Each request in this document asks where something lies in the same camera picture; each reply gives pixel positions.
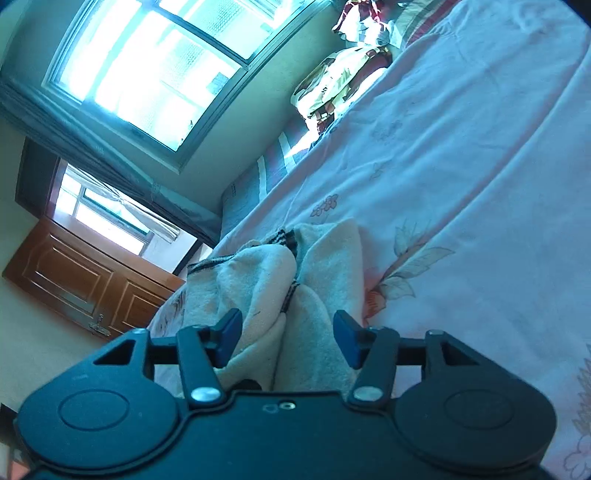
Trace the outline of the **striped pillow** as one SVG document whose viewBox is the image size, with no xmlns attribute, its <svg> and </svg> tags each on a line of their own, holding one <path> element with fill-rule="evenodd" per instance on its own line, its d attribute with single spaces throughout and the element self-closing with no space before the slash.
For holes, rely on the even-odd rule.
<svg viewBox="0 0 591 480">
<path fill-rule="evenodd" d="M 460 0 L 399 1 L 394 8 L 391 44 L 405 49 L 447 17 Z"/>
</svg>

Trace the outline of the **large sliding window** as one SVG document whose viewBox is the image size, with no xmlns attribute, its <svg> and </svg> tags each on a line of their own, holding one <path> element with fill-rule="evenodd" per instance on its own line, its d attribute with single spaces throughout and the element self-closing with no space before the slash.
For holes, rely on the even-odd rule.
<svg viewBox="0 0 591 480">
<path fill-rule="evenodd" d="M 219 120 L 286 117 L 334 14 L 329 1 L 85 1 L 43 84 L 120 146 L 179 172 Z"/>
</svg>

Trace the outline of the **pink floral bed sheet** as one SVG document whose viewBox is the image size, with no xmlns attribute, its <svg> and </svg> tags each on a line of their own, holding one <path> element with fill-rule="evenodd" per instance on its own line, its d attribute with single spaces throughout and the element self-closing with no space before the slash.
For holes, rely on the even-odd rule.
<svg viewBox="0 0 591 480">
<path fill-rule="evenodd" d="M 204 261 L 348 219 L 353 319 L 400 335 L 387 406 L 221 385 L 147 477 L 588 478 L 589 26 L 561 1 L 459 3 Z"/>
</svg>

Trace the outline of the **striped side mattress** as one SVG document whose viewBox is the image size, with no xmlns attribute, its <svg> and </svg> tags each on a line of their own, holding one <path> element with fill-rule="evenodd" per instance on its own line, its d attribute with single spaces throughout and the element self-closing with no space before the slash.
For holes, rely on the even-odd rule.
<svg viewBox="0 0 591 480">
<path fill-rule="evenodd" d="M 269 195 L 317 140 L 318 134 L 308 129 L 300 116 L 287 122 L 279 137 L 222 193 L 221 238 L 235 229 Z"/>
</svg>

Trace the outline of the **brown wooden door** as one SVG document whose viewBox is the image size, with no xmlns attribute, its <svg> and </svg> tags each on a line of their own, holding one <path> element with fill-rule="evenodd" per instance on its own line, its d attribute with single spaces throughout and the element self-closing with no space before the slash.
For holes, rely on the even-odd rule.
<svg viewBox="0 0 591 480">
<path fill-rule="evenodd" d="M 3 277 L 62 317 L 106 339 L 149 325 L 183 281 L 92 233 L 93 245 L 39 220 Z"/>
</svg>

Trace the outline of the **cream knitted patterned sweater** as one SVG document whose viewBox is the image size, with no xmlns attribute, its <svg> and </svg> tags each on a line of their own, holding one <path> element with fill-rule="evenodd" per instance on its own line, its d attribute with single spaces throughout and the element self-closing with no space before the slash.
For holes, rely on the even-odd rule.
<svg viewBox="0 0 591 480">
<path fill-rule="evenodd" d="M 356 373 L 332 333 L 332 316 L 362 316 L 362 242 L 352 219 L 300 224 L 252 241 L 188 275 L 183 323 L 212 326 L 242 312 L 242 335 L 215 373 L 224 387 L 253 380 L 266 391 L 349 391 Z"/>
</svg>

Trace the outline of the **crumpled red white clothes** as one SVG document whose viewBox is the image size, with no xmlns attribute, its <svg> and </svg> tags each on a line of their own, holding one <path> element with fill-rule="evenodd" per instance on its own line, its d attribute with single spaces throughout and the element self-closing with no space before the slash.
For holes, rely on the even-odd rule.
<svg viewBox="0 0 591 480">
<path fill-rule="evenodd" d="M 332 32 L 348 44 L 400 49 L 394 20 L 401 11 L 400 1 L 346 1 Z"/>
</svg>

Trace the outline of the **teal left curtain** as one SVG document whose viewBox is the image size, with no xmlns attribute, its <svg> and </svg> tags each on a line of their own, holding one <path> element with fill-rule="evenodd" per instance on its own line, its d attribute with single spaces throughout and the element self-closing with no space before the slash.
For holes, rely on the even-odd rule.
<svg viewBox="0 0 591 480">
<path fill-rule="evenodd" d="M 1 116 L 37 144 L 211 247 L 221 218 L 165 187 L 39 90 L 1 76 Z"/>
</svg>

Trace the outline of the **white balcony curtain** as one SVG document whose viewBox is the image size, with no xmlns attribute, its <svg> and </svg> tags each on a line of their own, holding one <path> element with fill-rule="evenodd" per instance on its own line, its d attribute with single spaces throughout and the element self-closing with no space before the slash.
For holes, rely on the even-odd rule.
<svg viewBox="0 0 591 480">
<path fill-rule="evenodd" d="M 175 241 L 180 228 L 131 199 L 121 191 L 99 181 L 90 174 L 71 165 L 66 174 L 81 186 L 81 198 L 85 203 L 119 222 L 125 229 L 145 237 L 152 233 L 167 243 Z"/>
</svg>

